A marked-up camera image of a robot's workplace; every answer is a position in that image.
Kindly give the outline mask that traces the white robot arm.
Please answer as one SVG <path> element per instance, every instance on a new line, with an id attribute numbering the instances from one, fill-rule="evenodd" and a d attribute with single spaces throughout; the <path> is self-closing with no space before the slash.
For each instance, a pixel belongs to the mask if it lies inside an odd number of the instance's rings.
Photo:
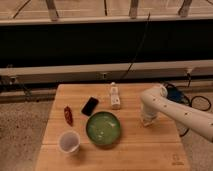
<path id="1" fill-rule="evenodd" d="M 213 143 L 213 115 L 167 99 L 168 91 L 163 85 L 152 86 L 141 92 L 141 118 L 149 126 L 161 112 L 193 130 Z"/>

